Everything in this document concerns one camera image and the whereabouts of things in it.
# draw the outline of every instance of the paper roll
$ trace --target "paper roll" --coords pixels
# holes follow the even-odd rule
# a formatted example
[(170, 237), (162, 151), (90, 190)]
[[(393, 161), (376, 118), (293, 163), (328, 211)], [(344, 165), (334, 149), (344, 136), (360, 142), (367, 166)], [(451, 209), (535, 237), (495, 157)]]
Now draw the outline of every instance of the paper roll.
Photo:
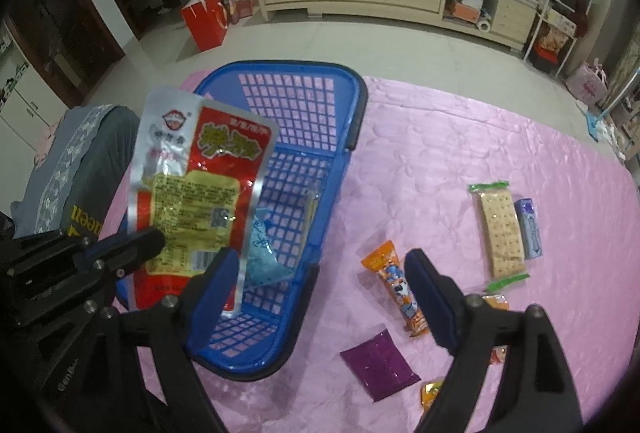
[(478, 30), (481, 32), (486, 33), (491, 30), (491, 23), (489, 23), (485, 18), (480, 18), (478, 20), (478, 23), (476, 23), (476, 26), (478, 27)]

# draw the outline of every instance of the yellow label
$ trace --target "yellow label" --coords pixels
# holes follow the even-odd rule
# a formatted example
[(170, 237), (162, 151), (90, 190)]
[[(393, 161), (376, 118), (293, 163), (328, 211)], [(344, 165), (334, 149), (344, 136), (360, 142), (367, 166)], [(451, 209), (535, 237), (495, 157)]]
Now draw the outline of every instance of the yellow label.
[(240, 182), (204, 171), (185, 177), (157, 174), (151, 190), (150, 223), (164, 233), (166, 246), (145, 263), (147, 273), (201, 274), (230, 243)]

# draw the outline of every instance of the quilted fabric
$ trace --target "quilted fabric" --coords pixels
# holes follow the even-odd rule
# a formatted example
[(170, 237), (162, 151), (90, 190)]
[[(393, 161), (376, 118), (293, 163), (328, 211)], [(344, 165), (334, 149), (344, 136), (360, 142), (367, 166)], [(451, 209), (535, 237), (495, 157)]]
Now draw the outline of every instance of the quilted fabric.
[[(183, 89), (193, 90), (194, 74)], [(360, 260), (385, 239), (402, 256), (422, 247), (463, 289), (482, 286), (481, 225), (466, 187), (507, 179), (536, 204), (544, 256), (508, 291), (512, 309), (546, 308), (574, 375), (583, 415), (625, 370), (640, 313), (640, 206), (630, 174), (564, 134), (482, 102), (401, 82), (366, 79), (369, 104), (326, 236), (318, 284), (285, 366), (257, 383), (230, 383), (197, 366), (229, 431), (413, 431), (419, 385), (372, 403), (338, 352), (386, 325), (424, 381), (451, 358), (432, 336), (408, 337), (395, 303)], [(141, 349), (145, 380), (159, 393)], [(500, 377), (490, 366), (469, 431), (488, 418)]]

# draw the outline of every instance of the purple and blue box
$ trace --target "purple and blue box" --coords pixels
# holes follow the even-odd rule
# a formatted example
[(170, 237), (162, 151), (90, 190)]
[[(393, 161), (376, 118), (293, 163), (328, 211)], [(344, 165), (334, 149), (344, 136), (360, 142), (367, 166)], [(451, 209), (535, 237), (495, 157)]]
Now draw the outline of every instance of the purple and blue box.
[(540, 230), (536, 221), (536, 211), (531, 198), (523, 198), (513, 204), (516, 209), (516, 216), (520, 224), (522, 244), (526, 259), (533, 259), (542, 256), (542, 244), (540, 243)]

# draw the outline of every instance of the dark gray cloth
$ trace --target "dark gray cloth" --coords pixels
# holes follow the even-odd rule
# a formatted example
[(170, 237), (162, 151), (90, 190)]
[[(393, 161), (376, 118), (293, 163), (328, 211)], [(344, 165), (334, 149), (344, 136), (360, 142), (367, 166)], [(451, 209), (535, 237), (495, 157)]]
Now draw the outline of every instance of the dark gray cloth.
[(96, 240), (133, 156), (139, 123), (122, 106), (69, 110), (23, 200), (12, 204), (15, 238), (64, 229)]

